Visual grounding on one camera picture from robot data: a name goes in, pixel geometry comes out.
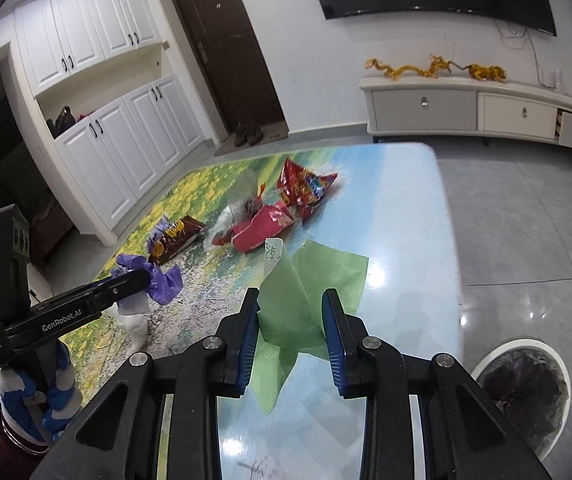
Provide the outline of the left blue white gloved hand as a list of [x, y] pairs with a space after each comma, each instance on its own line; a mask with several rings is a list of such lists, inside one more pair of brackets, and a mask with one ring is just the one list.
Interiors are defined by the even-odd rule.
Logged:
[[26, 372], [0, 368], [2, 427], [10, 440], [32, 453], [44, 453], [80, 412], [83, 400], [68, 347], [58, 341], [56, 370], [41, 391]]

